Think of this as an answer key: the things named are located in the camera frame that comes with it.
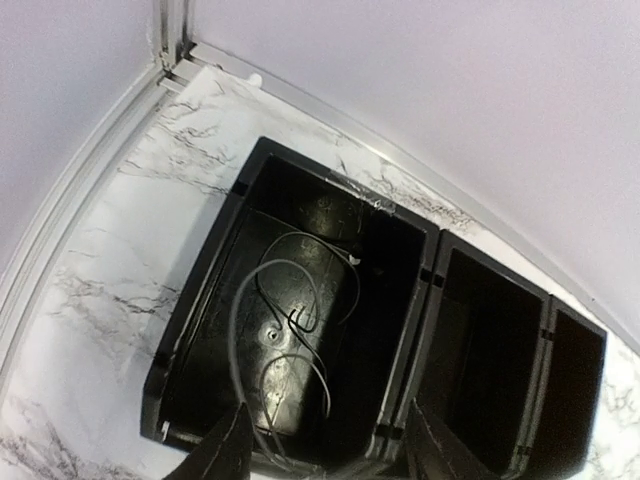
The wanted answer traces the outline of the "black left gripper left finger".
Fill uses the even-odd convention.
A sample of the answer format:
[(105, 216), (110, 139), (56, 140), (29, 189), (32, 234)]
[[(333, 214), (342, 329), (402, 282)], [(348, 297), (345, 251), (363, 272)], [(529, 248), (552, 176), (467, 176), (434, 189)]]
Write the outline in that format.
[(166, 480), (250, 478), (253, 423), (246, 403), (229, 409)]

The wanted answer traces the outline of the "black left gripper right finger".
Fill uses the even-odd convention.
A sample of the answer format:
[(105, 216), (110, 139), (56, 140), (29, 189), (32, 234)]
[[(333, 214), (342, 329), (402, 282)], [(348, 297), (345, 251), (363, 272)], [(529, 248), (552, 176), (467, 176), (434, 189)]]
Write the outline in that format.
[(405, 449), (411, 479), (499, 479), (416, 399), (409, 407)]

